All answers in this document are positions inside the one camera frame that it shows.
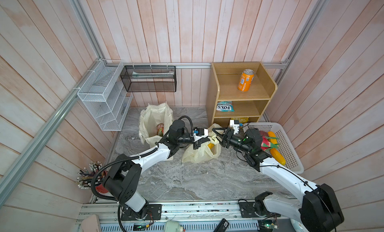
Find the orange-print plastic grocery bag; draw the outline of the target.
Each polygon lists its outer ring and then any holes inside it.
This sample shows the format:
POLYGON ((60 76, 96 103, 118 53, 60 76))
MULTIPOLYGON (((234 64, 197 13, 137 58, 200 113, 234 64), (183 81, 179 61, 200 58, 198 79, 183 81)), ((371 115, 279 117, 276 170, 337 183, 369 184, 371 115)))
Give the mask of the orange-print plastic grocery bag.
POLYGON ((182 156, 182 163, 201 164, 212 159, 217 159, 221 155, 222 147, 213 132, 213 128, 220 128, 218 124, 213 124, 208 128, 209 141, 202 143, 201 146, 194 150, 193 145, 189 145, 182 156))

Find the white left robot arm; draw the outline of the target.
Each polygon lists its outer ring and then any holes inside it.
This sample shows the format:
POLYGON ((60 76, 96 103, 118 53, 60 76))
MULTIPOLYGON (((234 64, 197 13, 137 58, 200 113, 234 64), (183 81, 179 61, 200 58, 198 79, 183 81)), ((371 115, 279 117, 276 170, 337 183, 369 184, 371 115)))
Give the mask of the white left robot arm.
POLYGON ((116 201, 142 218, 147 213, 148 201, 137 192, 141 174, 174 156, 182 145, 198 149, 209 140, 208 129, 194 127, 191 118, 183 115, 171 124, 153 148, 129 157, 122 154, 102 167, 91 180, 91 191, 97 198, 116 201))

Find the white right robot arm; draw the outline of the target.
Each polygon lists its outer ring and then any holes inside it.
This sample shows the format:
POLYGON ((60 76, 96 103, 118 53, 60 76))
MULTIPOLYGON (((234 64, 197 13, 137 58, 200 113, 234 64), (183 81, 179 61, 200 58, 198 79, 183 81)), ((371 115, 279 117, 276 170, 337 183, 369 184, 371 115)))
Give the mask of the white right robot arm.
POLYGON ((295 199, 284 199, 264 192, 255 198, 257 216, 279 214, 304 225, 309 232, 336 231, 345 221, 334 190, 327 184, 318 185, 297 175, 279 163, 271 154, 278 146, 264 137, 257 129, 248 129, 244 137, 236 135, 232 128, 214 128, 221 146, 233 147, 240 152, 246 163, 287 189, 295 199))

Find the cream canvas tote bag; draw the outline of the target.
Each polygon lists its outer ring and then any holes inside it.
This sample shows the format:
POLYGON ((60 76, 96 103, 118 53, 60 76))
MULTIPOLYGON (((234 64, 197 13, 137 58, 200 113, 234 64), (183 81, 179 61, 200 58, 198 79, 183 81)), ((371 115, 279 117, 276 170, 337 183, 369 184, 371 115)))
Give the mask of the cream canvas tote bag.
POLYGON ((158 135, 158 125, 164 125, 164 134, 174 121, 174 115, 169 105, 164 102, 160 105, 148 105, 142 110, 139 117, 139 137, 143 145, 148 144, 150 148, 161 140, 158 135))

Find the red cola can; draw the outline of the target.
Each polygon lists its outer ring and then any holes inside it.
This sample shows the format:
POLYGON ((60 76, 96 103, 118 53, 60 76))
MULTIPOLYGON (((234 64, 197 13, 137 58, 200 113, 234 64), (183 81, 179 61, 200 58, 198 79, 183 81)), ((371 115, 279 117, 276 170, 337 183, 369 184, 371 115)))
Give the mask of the red cola can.
POLYGON ((157 135, 160 137, 164 136, 164 124, 163 123, 157 125, 157 135))

